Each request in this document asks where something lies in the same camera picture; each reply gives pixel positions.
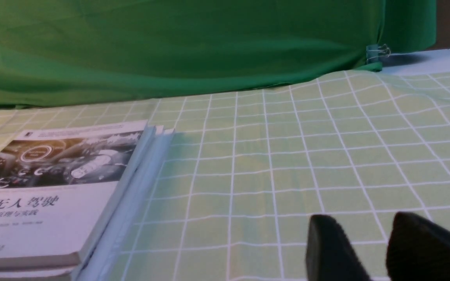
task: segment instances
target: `book cover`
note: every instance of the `book cover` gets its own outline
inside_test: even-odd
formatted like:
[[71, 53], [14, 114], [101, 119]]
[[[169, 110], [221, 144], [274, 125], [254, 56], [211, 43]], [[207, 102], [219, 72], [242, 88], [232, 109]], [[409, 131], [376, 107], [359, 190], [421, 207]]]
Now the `book cover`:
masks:
[[0, 152], [0, 269], [76, 265], [146, 121], [26, 130]]

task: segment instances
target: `book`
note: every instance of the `book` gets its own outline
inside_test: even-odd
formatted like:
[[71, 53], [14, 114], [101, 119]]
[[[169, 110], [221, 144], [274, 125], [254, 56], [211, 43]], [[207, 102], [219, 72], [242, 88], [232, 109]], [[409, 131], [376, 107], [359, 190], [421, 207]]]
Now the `book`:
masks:
[[91, 259], [75, 267], [53, 267], [39, 270], [0, 270], [0, 281], [79, 281], [99, 280], [111, 268], [132, 223], [134, 210], [142, 208], [141, 202], [154, 184], [157, 172], [161, 169], [173, 138], [173, 129], [164, 130], [157, 126], [155, 138], [148, 146], [148, 152], [137, 167], [111, 221], [108, 223], [98, 244], [92, 245]]
[[15, 137], [0, 152], [0, 270], [84, 264], [154, 134], [133, 121]]

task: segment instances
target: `light green grid mat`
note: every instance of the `light green grid mat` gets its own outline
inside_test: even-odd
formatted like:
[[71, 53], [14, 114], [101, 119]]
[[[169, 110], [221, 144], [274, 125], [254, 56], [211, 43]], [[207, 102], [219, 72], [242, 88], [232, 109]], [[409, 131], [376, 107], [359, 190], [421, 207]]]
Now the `light green grid mat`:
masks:
[[105, 280], [306, 280], [314, 213], [333, 215], [388, 280], [396, 211], [450, 229], [450, 73], [347, 71], [264, 91], [5, 110], [0, 149], [25, 128], [136, 119], [179, 133]]

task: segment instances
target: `green backdrop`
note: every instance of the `green backdrop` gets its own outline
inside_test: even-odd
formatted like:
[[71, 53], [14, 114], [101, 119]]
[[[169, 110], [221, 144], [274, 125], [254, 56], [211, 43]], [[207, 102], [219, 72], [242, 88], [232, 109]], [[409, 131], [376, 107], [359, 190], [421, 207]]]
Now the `green backdrop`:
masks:
[[237, 91], [422, 50], [435, 0], [0, 0], [0, 107]]

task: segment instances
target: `black rubber pad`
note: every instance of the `black rubber pad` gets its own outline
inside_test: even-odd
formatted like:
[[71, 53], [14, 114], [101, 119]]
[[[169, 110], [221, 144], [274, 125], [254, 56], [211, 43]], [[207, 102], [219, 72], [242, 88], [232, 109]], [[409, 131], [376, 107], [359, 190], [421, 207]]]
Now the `black rubber pad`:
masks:
[[305, 262], [309, 281], [370, 281], [343, 228], [328, 215], [310, 218]]
[[414, 213], [396, 213], [386, 268], [392, 281], [450, 281], [450, 231]]

